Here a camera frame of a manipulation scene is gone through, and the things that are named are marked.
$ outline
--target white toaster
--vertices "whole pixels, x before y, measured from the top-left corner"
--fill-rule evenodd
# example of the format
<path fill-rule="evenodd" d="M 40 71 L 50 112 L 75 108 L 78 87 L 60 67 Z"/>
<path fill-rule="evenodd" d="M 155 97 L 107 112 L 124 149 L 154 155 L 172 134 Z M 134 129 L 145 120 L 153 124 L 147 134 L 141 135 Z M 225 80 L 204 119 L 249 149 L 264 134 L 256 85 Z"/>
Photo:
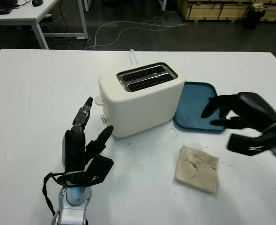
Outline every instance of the white toaster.
<path fill-rule="evenodd" d="M 159 62 L 99 78 L 104 123 L 114 126 L 116 137 L 129 136 L 152 128 L 175 114 L 184 86 L 183 76 Z"/>

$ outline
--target gray floor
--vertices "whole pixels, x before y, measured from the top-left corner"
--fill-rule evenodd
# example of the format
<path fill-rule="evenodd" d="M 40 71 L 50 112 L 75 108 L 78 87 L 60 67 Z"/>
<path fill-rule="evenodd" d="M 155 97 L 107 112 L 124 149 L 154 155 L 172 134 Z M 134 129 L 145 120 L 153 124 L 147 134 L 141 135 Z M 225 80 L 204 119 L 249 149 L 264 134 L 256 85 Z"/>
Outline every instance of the gray floor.
<path fill-rule="evenodd" d="M 93 46 L 96 30 L 101 25 L 112 21 L 146 21 L 167 26 L 186 23 L 177 12 L 173 0 L 169 0 L 167 10 L 165 13 L 161 12 L 157 0 L 119 0 L 112 5 L 103 5 L 100 0 L 93 0 L 91 11 L 85 14 L 88 33 L 91 35 L 89 42 L 75 38 L 65 40 L 50 38 L 47 39 L 47 43 L 51 49 L 82 50 L 86 45 Z M 67 30 L 81 31 L 76 1 L 63 1 L 62 11 L 67 21 Z M 55 7 L 51 13 L 55 21 L 43 22 L 42 28 L 50 32 L 63 31 L 65 26 L 59 19 L 58 7 Z M 115 22 L 98 31 L 96 45 L 111 44 L 119 34 L 120 37 L 114 44 L 97 46 L 95 50 L 256 51 L 272 52 L 276 56 L 276 23 L 260 23 L 255 30 L 246 30 L 239 22 L 190 22 L 173 28 Z M 29 28 L 0 27 L 1 48 L 32 49 L 39 46 Z"/>

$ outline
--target white desk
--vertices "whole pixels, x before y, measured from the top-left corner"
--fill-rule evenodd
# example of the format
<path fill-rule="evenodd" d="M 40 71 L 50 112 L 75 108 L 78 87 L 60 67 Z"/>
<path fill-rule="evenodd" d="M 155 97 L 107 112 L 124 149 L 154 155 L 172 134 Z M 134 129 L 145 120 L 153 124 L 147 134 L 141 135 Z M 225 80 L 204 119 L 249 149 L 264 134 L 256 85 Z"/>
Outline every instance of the white desk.
<path fill-rule="evenodd" d="M 74 33 L 44 33 L 39 22 L 49 12 L 59 0 L 44 0 L 43 4 L 33 7 L 32 3 L 13 9 L 9 14 L 0 15 L 0 25 L 31 25 L 41 49 L 49 49 L 44 37 L 79 37 L 88 38 L 87 26 L 82 8 L 82 0 L 77 0 L 82 21 L 83 34 Z"/>
<path fill-rule="evenodd" d="M 263 52 L 136 52 L 140 63 L 163 61 L 187 81 L 213 84 L 218 94 L 254 91 L 276 109 L 276 58 Z M 129 52 L 0 51 L 0 225 L 50 224 L 42 179 L 63 171 L 61 142 L 97 80 Z M 104 128 L 93 104 L 87 142 Z M 173 123 L 126 138 L 110 138 L 103 155 L 115 164 L 92 187 L 92 225 L 276 225 L 276 158 L 226 150 L 230 133 L 182 132 Z M 179 149 L 187 145 L 220 157 L 216 195 L 177 183 Z M 60 187 L 49 182 L 58 207 Z"/>

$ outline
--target cable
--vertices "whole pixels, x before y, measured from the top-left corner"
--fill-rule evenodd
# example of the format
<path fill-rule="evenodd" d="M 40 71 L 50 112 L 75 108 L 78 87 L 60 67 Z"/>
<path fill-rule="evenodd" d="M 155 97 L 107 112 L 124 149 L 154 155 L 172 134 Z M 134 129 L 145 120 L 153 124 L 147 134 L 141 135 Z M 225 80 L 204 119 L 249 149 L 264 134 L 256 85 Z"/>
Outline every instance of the cable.
<path fill-rule="evenodd" d="M 87 47 L 87 43 L 91 40 L 91 35 L 88 34 L 88 39 L 84 42 L 84 46 L 82 50 L 85 50 L 85 48 Z"/>
<path fill-rule="evenodd" d="M 138 60 L 137 60 L 137 58 L 136 58 L 136 55 L 134 54 L 134 49 L 131 49 L 131 50 L 129 51 L 129 60 L 130 60 L 130 62 L 131 62 L 132 64 L 134 64 L 133 61 L 132 61 L 132 55 L 133 55 L 133 57 L 134 57 L 134 60 L 136 61 L 136 64 L 139 64 L 139 63 L 138 63 Z"/>
<path fill-rule="evenodd" d="M 159 16 L 156 16 L 156 17 L 153 17 L 152 20 L 148 20 L 148 21 L 145 21 L 145 22 L 133 22 L 133 21 L 113 21 L 113 22 L 108 22 L 108 23 L 105 23 L 103 25 L 101 25 L 97 30 L 96 30 L 96 33 L 95 33 L 95 36 L 94 36 L 94 45 L 92 46 L 89 46 L 87 47 L 87 43 L 89 40 L 86 41 L 86 45 L 85 45 L 85 48 L 83 50 L 87 50 L 87 49 L 90 49 L 90 48 L 93 48 L 92 50 L 95 50 L 96 47 L 98 46 L 110 46 L 110 45 L 113 45 L 115 44 L 118 39 L 120 38 L 120 35 L 122 32 L 126 31 L 126 30 L 130 30 L 130 29 L 141 29 L 141 30 L 150 30 L 150 31 L 163 31 L 167 28 L 174 28 L 174 27 L 179 27 L 179 26 L 184 26 L 184 25 L 187 25 L 189 24 L 189 22 L 185 22 L 185 23 L 181 23 L 181 24 L 176 24 L 176 23 L 171 23 L 171 22 L 168 22 L 168 23 L 171 23 L 173 25 L 163 25 L 163 24 L 155 24 L 156 23 L 156 18 L 159 18 L 160 19 L 160 22 L 164 22 L 164 19 L 159 17 Z M 156 29 L 147 29 L 147 28 L 143 28 L 143 27 L 130 27 L 130 28 L 125 28 L 123 30 L 121 30 L 117 36 L 117 38 L 110 44 L 106 44 L 106 45 L 97 45 L 96 44 L 96 40 L 97 40 L 97 34 L 99 32 L 99 30 L 101 28 L 103 28 L 104 26 L 106 25 L 109 25 L 109 24 L 112 24 L 112 23 L 132 23 L 132 24 L 140 24 L 140 25 L 143 25 L 143 26 L 148 26 L 148 27 L 151 27 L 151 26 L 154 26 L 154 27 L 164 27 L 163 29 L 160 29 L 160 30 L 156 30 Z"/>
<path fill-rule="evenodd" d="M 58 5 L 59 5 L 59 10 L 60 10 L 61 17 L 63 18 L 64 24 L 65 24 L 65 31 L 64 31 L 64 33 L 66 33 L 67 32 L 67 22 L 66 22 L 64 14 L 62 13 L 62 8 L 61 8 L 60 2 L 58 2 Z"/>
<path fill-rule="evenodd" d="M 70 42 L 69 42 L 69 47 L 68 50 L 70 50 L 70 46 L 72 43 L 72 39 L 74 38 L 74 32 L 75 32 L 75 20 L 74 20 L 74 6 L 71 2 L 71 0 L 69 0 L 69 3 L 72 5 L 72 22 L 73 22 L 73 32 L 72 32 L 72 37 L 70 38 Z"/>
<path fill-rule="evenodd" d="M 42 187 L 42 193 L 45 197 L 45 200 L 46 200 L 46 203 L 50 209 L 50 211 L 52 212 L 52 215 L 54 216 L 55 214 L 55 211 L 53 209 L 53 205 L 52 205 L 52 202 L 50 201 L 49 197 L 47 196 L 47 188 L 46 188 L 46 184 L 49 180 L 49 178 L 52 178 L 57 184 L 59 185 L 62 185 L 64 187 L 67 187 L 67 188 L 76 188 L 76 187 L 82 187 L 82 185 L 69 185 L 69 184 L 64 184 L 64 183 L 61 183 L 59 182 L 54 176 L 59 176 L 59 175 L 65 175 L 66 172 L 60 172 L 60 173 L 52 173 L 50 172 L 49 174 L 47 174 L 44 179 L 43 179 L 43 187 Z"/>
<path fill-rule="evenodd" d="M 41 22 L 40 25 L 45 26 L 51 33 L 54 33 L 54 31 L 51 29 L 51 27 L 48 24 L 46 24 L 44 22 Z M 69 39 L 69 37 L 63 37 L 63 38 L 61 38 L 61 37 L 60 38 L 59 37 L 52 37 L 52 40 L 56 40 L 56 41 L 65 41 L 65 40 L 68 40 L 68 39 Z"/>
<path fill-rule="evenodd" d="M 21 7 L 21 6 L 25 6 L 26 4 L 30 3 L 31 1 L 32 1 L 32 0 L 28 0 L 27 2 L 25 2 L 25 3 L 21 4 L 21 5 L 15 5 L 14 8 L 19 8 L 19 7 Z"/>
<path fill-rule="evenodd" d="M 60 4 L 61 4 L 61 9 L 62 9 L 63 8 L 63 0 L 60 0 Z"/>

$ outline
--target robotic arm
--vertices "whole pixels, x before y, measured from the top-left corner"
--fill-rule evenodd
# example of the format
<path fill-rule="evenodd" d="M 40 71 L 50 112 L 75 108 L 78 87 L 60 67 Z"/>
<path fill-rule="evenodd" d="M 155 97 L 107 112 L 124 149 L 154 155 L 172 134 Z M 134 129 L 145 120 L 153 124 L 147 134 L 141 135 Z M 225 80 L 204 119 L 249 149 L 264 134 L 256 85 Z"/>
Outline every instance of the robotic arm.
<path fill-rule="evenodd" d="M 51 225 L 87 225 L 85 211 L 89 204 L 91 186 L 102 183 L 114 162 L 99 155 L 105 149 L 113 126 L 105 128 L 98 138 L 85 147 L 85 126 L 90 117 L 93 99 L 90 97 L 81 107 L 73 121 L 71 130 L 65 132 L 62 143 L 62 159 L 65 172 L 49 173 L 44 178 L 42 192 L 52 212 Z M 46 183 L 49 178 L 62 185 L 59 193 L 59 211 L 55 212 L 47 196 Z"/>
<path fill-rule="evenodd" d="M 258 137 L 231 134 L 228 150 L 247 156 L 271 150 L 276 156 L 276 112 L 261 96 L 252 92 L 241 92 L 212 97 L 201 117 L 207 118 L 217 109 L 220 109 L 220 119 L 213 120 L 210 124 L 232 129 L 252 128 L 262 133 Z M 238 116 L 228 120 L 226 116 L 230 110 Z"/>

